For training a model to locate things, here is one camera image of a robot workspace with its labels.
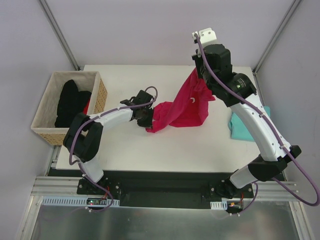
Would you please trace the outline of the pink t shirt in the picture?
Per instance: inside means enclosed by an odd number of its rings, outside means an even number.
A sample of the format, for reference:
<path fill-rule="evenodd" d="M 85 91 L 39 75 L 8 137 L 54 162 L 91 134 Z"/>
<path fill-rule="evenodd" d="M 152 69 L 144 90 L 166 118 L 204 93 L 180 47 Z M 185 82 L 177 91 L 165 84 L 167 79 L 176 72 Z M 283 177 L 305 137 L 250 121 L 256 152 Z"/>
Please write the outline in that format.
<path fill-rule="evenodd" d="M 199 127 L 209 116 L 209 102 L 215 100 L 205 81 L 198 77 L 194 69 L 173 101 L 161 102 L 154 108 L 152 128 L 146 131 L 157 133 L 167 126 Z"/>

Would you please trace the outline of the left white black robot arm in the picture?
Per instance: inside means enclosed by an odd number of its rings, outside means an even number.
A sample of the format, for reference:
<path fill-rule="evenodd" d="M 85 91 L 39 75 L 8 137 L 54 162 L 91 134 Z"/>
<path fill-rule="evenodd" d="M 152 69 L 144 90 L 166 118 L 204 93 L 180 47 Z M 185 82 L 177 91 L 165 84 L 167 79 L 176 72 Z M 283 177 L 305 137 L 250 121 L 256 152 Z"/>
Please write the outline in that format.
<path fill-rule="evenodd" d="M 138 126 L 152 127 L 153 103 L 158 98 L 148 93 L 151 87 L 140 90 L 136 96 L 122 100 L 118 107 L 105 112 L 86 115 L 79 113 L 73 119 L 63 140 L 63 146 L 69 151 L 69 164 L 78 164 L 84 177 L 89 180 L 88 188 L 99 195 L 105 191 L 102 180 L 104 172 L 99 163 L 99 148 L 104 131 L 119 124 L 136 120 Z"/>

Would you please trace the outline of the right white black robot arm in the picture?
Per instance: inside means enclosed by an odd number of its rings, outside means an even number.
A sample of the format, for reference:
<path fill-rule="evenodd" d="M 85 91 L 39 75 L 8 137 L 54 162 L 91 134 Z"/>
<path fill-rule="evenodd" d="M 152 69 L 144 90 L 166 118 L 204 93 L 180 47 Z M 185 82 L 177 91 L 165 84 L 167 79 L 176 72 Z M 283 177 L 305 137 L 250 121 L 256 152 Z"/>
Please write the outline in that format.
<path fill-rule="evenodd" d="M 196 50 L 192 59 L 198 76 L 204 80 L 212 95 L 241 119 L 260 151 L 257 158 L 215 186 L 217 195 L 231 199 L 241 194 L 246 185 L 269 181 L 279 175 L 302 151 L 280 135 L 264 112 L 250 78 L 233 72 L 231 52 L 227 48 L 222 44 L 209 44 Z"/>

